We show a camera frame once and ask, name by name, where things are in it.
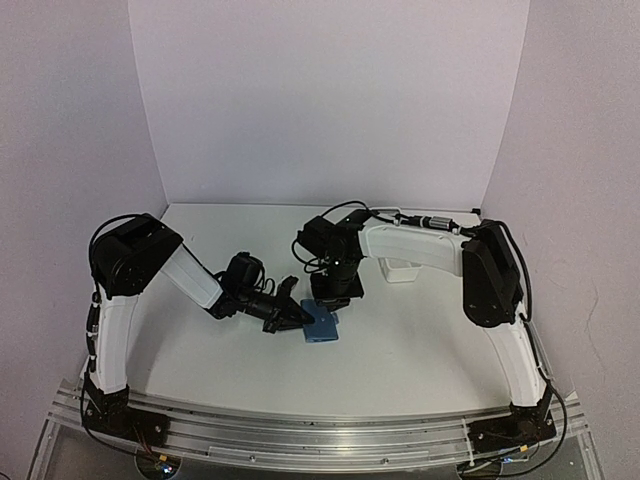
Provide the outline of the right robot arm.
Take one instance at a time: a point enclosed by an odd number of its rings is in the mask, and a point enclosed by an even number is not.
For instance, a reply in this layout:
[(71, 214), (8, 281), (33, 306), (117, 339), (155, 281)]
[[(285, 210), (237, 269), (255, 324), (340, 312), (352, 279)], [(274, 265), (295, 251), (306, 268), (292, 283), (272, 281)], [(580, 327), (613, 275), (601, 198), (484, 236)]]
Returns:
[(311, 254), (312, 295), (328, 309), (363, 297), (359, 266), (364, 259), (399, 260), (460, 278), (463, 311), (489, 337), (512, 405), (533, 408), (548, 392), (525, 330), (529, 282), (500, 222), (464, 227), (446, 217), (361, 208), (338, 222), (312, 218), (294, 244)]

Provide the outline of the blue card holder wallet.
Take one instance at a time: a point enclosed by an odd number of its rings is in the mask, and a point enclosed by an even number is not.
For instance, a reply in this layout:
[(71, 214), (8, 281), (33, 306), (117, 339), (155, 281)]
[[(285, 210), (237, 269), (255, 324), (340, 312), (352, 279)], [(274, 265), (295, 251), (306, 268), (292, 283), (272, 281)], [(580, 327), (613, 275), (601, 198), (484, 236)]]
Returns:
[(303, 326), (306, 343), (327, 343), (339, 340), (339, 319), (334, 312), (329, 311), (326, 306), (318, 304), (313, 299), (302, 300), (301, 307), (314, 320), (313, 323)]

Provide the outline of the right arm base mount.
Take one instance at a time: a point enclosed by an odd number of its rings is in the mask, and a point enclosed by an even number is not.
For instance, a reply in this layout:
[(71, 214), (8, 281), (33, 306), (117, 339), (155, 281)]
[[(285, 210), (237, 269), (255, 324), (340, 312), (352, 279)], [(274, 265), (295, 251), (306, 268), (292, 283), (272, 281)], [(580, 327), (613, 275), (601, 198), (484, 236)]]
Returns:
[(553, 439), (557, 431), (549, 410), (552, 396), (552, 389), (547, 386), (534, 407), (511, 404), (508, 415), (472, 422), (468, 426), (468, 437), (473, 452), (519, 449)]

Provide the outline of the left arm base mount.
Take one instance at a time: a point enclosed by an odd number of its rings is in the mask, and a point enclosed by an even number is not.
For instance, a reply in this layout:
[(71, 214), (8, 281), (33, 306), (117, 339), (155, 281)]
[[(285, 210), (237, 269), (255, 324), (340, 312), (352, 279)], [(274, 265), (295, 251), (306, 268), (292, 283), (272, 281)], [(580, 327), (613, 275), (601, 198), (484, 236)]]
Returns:
[(86, 375), (83, 382), (86, 407), (82, 424), (90, 432), (138, 442), (149, 447), (162, 447), (168, 437), (167, 415), (134, 408), (129, 405), (129, 387), (106, 394)]

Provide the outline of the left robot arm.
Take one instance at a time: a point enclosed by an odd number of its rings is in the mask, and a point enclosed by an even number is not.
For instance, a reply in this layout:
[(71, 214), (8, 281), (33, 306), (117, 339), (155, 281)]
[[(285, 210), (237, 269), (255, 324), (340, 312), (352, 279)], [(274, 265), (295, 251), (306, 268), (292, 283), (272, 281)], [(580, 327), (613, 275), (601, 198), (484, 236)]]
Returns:
[(263, 263), (248, 252), (212, 273), (183, 237), (150, 214), (115, 217), (89, 243), (94, 295), (87, 324), (88, 370), (103, 394), (127, 389), (126, 358), (131, 321), (139, 297), (159, 274), (216, 319), (237, 313), (262, 321), (266, 333), (311, 325), (313, 317), (292, 298), (298, 283), (289, 276), (266, 291)]

